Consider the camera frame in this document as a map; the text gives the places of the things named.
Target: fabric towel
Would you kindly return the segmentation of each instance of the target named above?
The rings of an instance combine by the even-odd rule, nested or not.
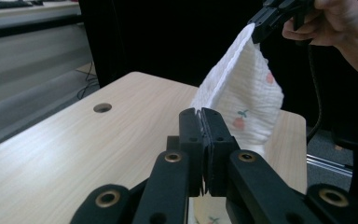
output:
[[[264,145],[279,116],[283,94],[269,71],[268,61],[252,41],[254,28],[249,24],[240,32],[204,79],[190,107],[207,107],[221,113],[240,148],[265,158]],[[210,195],[195,198],[196,222],[230,223],[225,200]]]

